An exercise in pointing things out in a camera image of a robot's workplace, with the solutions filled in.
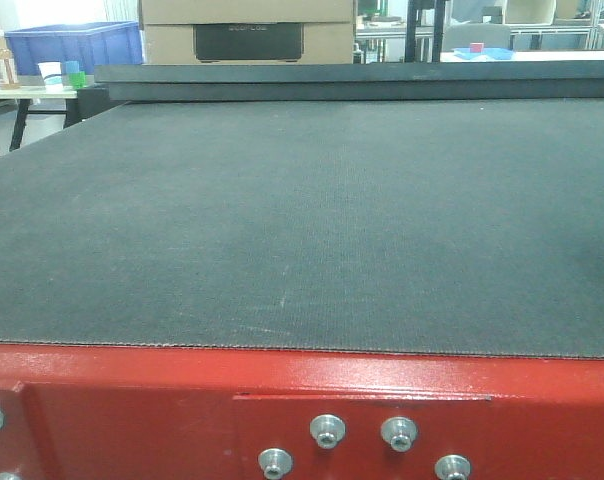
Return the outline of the red metal robot base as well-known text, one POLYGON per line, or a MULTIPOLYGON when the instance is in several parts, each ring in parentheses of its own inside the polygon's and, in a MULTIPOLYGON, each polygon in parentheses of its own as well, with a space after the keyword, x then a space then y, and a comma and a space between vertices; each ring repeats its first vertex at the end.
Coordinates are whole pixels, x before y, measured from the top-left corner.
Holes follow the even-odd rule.
POLYGON ((604 479, 604 360, 0 344, 0 474, 604 479))

